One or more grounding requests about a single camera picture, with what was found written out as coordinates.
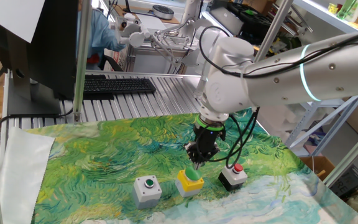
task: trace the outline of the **keyboard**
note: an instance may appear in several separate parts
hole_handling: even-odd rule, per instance
[[[103,79],[85,78],[84,94],[153,93],[155,87],[147,78]]]

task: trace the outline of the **painted tablecloth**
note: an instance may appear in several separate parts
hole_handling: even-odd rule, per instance
[[[235,114],[241,129],[250,111]],[[229,193],[218,180],[222,162],[200,171],[204,186],[183,198],[179,170],[191,165],[183,145],[194,139],[197,114],[63,124],[28,130],[56,137],[34,210],[34,223],[358,223],[358,214],[334,195],[281,142],[256,127],[239,163],[249,178]],[[228,120],[227,155],[238,138]],[[162,196],[154,208],[137,210],[136,177],[156,175]]]

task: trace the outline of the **computer monitor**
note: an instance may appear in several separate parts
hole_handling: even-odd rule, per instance
[[[12,70],[8,114],[60,114],[56,96],[73,98],[77,17],[78,0],[46,0],[31,43],[0,26],[1,63]]]

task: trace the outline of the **shelf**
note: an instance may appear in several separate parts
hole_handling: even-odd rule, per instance
[[[358,32],[358,29],[350,26],[347,21],[338,19],[336,15],[328,12],[326,7],[316,2],[311,0],[294,0],[293,3],[347,34]]]

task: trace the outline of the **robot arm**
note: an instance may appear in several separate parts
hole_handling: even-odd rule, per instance
[[[208,64],[202,106],[194,127],[196,138],[185,146],[195,169],[219,151],[214,143],[217,137],[224,139],[223,122],[228,113],[358,95],[358,45],[354,44],[358,40],[284,72],[258,77],[355,35],[340,35],[257,63],[251,62],[254,51],[248,42],[234,37],[219,39],[210,53],[211,60],[229,72],[245,75],[228,75]]]

